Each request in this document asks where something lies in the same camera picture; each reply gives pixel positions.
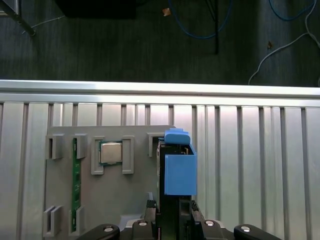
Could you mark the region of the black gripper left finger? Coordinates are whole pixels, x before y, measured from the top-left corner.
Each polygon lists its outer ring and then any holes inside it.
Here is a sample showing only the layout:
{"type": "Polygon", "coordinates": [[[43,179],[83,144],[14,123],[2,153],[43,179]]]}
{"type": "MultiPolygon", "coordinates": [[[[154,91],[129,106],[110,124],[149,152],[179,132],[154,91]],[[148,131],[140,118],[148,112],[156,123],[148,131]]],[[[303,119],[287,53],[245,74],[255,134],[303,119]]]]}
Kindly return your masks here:
{"type": "Polygon", "coordinates": [[[143,219],[128,221],[123,230],[111,223],[100,224],[77,240],[157,240],[156,210],[156,201],[147,200],[143,219]]]}

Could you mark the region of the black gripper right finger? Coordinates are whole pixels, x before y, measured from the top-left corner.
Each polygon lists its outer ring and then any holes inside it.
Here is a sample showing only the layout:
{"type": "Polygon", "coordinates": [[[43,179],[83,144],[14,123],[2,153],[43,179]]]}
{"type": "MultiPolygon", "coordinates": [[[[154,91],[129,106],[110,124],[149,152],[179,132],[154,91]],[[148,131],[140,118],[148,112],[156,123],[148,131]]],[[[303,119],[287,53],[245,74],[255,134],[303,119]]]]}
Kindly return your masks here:
{"type": "Polygon", "coordinates": [[[191,202],[191,240],[278,240],[279,238],[251,224],[240,224],[233,231],[219,220],[205,219],[195,201],[191,202]]]}

